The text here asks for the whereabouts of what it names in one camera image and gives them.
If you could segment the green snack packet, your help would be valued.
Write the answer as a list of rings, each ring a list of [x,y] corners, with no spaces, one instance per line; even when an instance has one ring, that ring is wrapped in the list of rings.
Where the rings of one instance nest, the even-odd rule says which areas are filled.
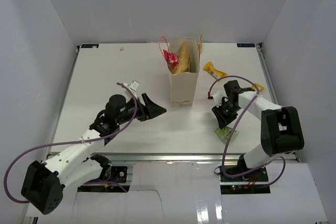
[[[227,143],[227,139],[229,138],[230,134],[231,134],[232,128],[230,127],[224,127],[223,129],[220,128],[215,128],[214,132],[215,134],[219,137],[219,139],[223,142],[223,143]],[[237,130],[234,131],[234,133],[232,134],[230,140],[233,141],[237,136],[238,136],[239,132]]]

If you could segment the red snack packet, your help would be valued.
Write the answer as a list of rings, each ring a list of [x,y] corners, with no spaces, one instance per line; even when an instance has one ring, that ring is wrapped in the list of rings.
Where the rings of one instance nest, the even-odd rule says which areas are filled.
[[[163,50],[163,57],[165,61],[172,67],[175,67],[180,63],[178,55],[167,50]]]

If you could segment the brown kraft chips bag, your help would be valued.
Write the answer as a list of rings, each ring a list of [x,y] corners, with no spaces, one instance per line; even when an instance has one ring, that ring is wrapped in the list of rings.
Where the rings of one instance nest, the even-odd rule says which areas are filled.
[[[191,72],[191,59],[186,41],[182,43],[177,56],[179,58],[179,63],[172,68],[171,73],[179,74],[183,72]]]

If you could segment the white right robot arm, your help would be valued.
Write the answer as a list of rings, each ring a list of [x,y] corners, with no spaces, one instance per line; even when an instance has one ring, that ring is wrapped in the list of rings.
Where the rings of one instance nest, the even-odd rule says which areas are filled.
[[[218,127],[222,130],[229,124],[230,142],[239,121],[246,112],[260,121],[260,143],[251,151],[241,155],[232,168],[221,166],[222,174],[228,178],[239,177],[250,181],[256,170],[273,160],[303,149],[304,139],[298,111],[292,106],[280,106],[259,95],[257,87],[242,88],[237,80],[224,84],[225,94],[208,91],[208,98],[214,100],[212,108]]]

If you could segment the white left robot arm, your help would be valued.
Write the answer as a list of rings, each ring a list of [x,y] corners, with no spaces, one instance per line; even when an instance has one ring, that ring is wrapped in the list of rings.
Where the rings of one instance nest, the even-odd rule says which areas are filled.
[[[142,94],[142,99],[130,99],[116,94],[85,131],[78,144],[43,162],[34,161],[24,179],[21,195],[43,215],[54,211],[65,190],[80,187],[91,180],[101,182],[111,177],[111,162],[97,152],[115,138],[120,126],[133,119],[146,121],[166,113],[166,109]]]

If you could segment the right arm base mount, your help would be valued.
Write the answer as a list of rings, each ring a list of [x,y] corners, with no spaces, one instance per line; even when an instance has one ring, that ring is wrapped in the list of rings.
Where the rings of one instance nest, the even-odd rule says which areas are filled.
[[[217,167],[214,169],[214,174],[219,177],[222,195],[270,193],[268,174],[265,168],[261,168],[241,177],[229,178],[223,174],[220,167]]]

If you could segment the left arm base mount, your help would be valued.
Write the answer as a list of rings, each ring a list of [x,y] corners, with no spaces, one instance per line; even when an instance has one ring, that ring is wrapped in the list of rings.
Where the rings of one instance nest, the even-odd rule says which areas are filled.
[[[126,166],[112,166],[109,178],[94,179],[78,187],[82,193],[127,193],[130,186],[127,183],[128,168]]]

